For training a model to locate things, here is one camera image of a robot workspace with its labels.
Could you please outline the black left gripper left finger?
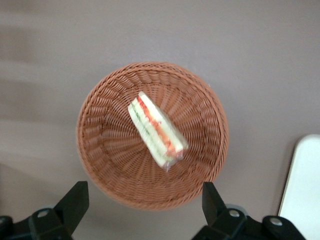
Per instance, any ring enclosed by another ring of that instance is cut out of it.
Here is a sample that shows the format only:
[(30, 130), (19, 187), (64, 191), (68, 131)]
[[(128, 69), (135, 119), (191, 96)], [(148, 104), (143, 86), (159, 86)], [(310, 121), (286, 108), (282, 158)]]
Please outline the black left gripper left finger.
[(78, 181), (53, 207), (41, 208), (26, 219), (13, 222), (12, 217), (0, 217), (2, 240), (71, 240), (89, 208), (87, 181)]

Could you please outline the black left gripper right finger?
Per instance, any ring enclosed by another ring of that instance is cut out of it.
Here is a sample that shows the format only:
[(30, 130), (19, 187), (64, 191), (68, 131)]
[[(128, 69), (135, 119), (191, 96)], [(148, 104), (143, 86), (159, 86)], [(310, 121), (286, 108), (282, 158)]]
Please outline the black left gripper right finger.
[(286, 218), (265, 216), (261, 222), (243, 211), (227, 207), (212, 182), (202, 185), (202, 211), (207, 225), (194, 240), (304, 240), (305, 237)]

